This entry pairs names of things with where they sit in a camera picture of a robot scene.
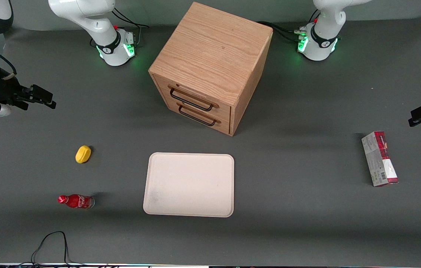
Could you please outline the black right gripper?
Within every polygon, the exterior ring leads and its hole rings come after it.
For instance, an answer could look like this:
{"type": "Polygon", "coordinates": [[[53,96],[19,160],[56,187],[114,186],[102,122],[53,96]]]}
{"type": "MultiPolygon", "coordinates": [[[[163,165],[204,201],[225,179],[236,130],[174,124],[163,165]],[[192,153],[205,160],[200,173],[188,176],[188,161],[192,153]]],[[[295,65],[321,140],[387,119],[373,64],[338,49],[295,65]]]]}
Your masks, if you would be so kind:
{"type": "Polygon", "coordinates": [[[3,80],[0,78],[0,116],[8,116],[12,113],[12,107],[18,107],[26,111],[29,103],[38,103],[51,109],[55,109],[57,103],[52,100],[53,94],[37,85],[28,88],[29,98],[20,97],[25,87],[21,86],[16,78],[3,80]]]}

